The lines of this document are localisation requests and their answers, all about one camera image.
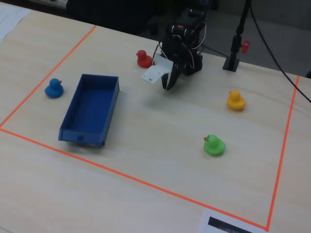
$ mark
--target green rubber duck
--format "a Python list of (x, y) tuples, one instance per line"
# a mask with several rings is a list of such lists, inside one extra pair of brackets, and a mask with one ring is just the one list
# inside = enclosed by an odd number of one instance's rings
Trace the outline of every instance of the green rubber duck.
[(204, 138), (204, 150), (210, 155), (220, 155), (225, 150), (225, 143), (216, 135), (210, 134)]

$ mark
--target blue rubber duck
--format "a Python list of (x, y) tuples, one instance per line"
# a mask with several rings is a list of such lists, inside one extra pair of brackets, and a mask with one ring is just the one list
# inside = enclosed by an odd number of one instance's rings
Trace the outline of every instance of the blue rubber duck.
[(45, 88), (45, 94), (50, 98), (58, 98), (64, 93), (64, 88), (61, 85), (62, 81), (58, 79), (51, 79), (50, 85)]

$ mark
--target red clamp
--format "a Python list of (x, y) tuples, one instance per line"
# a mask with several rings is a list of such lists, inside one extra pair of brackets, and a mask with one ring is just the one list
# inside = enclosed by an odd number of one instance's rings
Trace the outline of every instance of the red clamp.
[(249, 46), (249, 40), (245, 40), (245, 42), (243, 44), (241, 44), (241, 48), (242, 48), (243, 53), (246, 53), (248, 46)]

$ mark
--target yellow rubber duck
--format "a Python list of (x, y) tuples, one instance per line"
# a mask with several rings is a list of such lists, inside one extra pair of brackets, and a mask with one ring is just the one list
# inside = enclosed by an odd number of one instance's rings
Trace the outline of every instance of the yellow rubber duck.
[(234, 110), (242, 110), (246, 105), (246, 101), (239, 91), (230, 91), (227, 103)]

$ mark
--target red rubber duck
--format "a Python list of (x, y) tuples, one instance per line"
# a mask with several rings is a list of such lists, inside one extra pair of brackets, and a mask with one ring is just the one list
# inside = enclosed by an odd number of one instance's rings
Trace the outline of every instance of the red rubber duck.
[(152, 66), (152, 57), (147, 56), (145, 50), (139, 50), (136, 55), (138, 57), (137, 63), (140, 67), (149, 68), (150, 66)]

